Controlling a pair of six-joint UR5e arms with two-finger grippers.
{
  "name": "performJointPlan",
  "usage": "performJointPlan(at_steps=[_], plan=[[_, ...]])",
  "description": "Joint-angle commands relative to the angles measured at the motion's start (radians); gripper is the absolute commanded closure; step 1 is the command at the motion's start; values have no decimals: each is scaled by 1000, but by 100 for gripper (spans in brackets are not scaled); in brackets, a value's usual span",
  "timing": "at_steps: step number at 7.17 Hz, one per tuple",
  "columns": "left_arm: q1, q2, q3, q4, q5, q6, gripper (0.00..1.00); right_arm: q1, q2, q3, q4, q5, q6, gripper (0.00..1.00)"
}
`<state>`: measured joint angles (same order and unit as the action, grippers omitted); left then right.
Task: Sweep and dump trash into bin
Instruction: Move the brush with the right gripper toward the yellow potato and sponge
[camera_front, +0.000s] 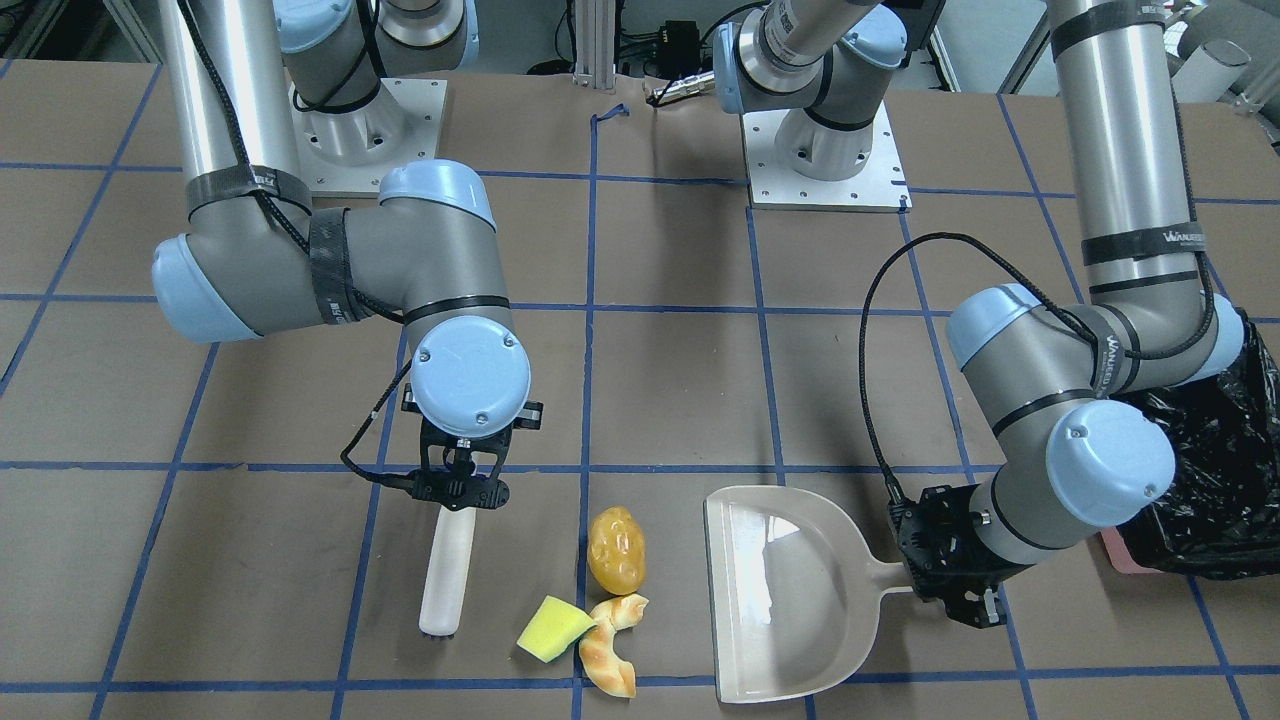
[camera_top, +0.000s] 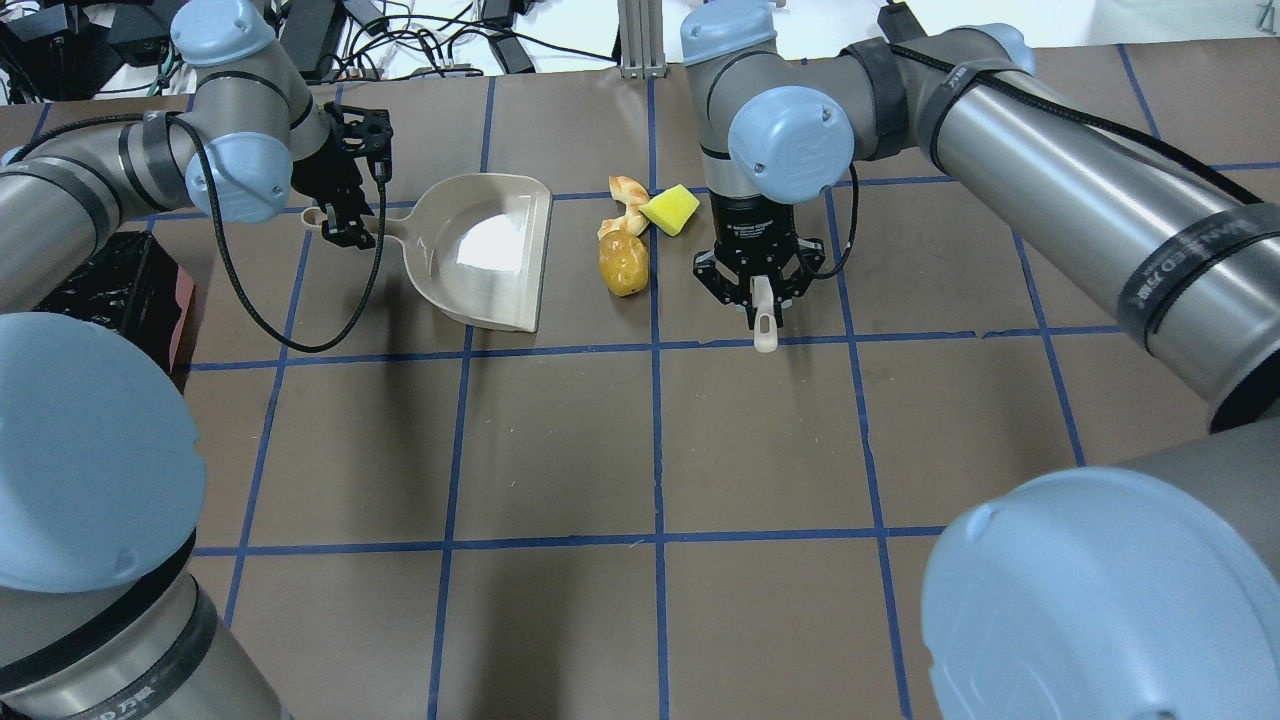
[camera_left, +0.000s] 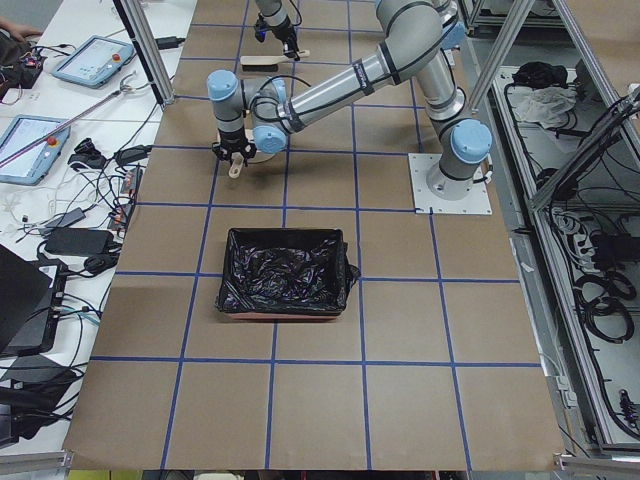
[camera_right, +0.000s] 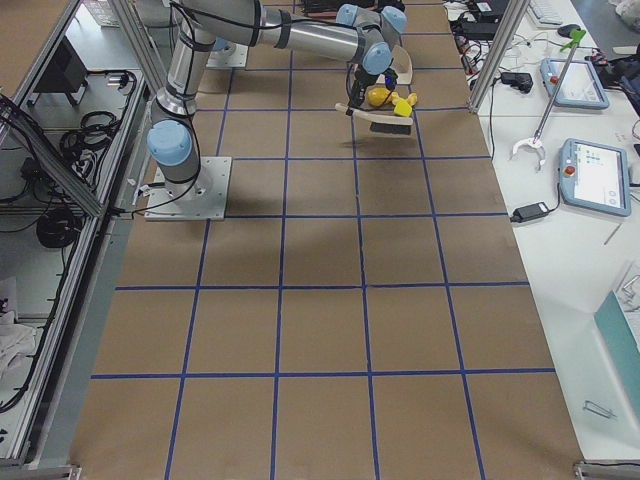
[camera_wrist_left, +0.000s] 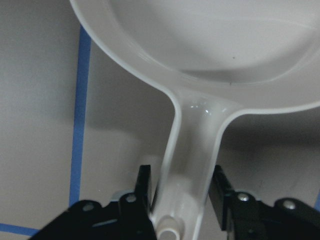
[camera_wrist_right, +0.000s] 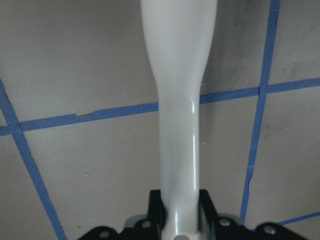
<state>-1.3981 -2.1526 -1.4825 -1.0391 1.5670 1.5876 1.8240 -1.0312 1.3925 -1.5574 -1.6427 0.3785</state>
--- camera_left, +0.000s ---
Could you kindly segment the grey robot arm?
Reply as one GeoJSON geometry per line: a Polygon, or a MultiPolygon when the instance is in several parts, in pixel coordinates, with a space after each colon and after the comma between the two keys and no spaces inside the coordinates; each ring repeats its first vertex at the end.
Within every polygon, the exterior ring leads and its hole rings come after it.
{"type": "Polygon", "coordinates": [[[298,43],[294,24],[281,0],[256,0],[259,14],[254,24],[254,37],[262,43],[271,32],[283,45],[285,56],[297,55],[298,43]]]}
{"type": "Polygon", "coordinates": [[[240,156],[248,161],[258,152],[279,153],[290,135],[386,86],[413,79],[442,146],[436,176],[471,181],[489,154],[492,134],[471,117],[443,52],[458,22],[456,3],[378,1],[375,13],[384,33],[376,50],[296,96],[288,96],[277,77],[210,73],[207,89],[218,128],[219,140],[212,146],[217,159],[240,156]]]}

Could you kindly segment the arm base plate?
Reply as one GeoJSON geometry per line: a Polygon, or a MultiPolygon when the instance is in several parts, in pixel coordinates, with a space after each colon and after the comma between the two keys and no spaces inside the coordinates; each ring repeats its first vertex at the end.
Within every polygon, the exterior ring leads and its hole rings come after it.
{"type": "Polygon", "coordinates": [[[440,171],[440,154],[409,153],[407,157],[417,214],[492,214],[487,182],[481,168],[476,169],[471,179],[458,181],[440,171]]]}

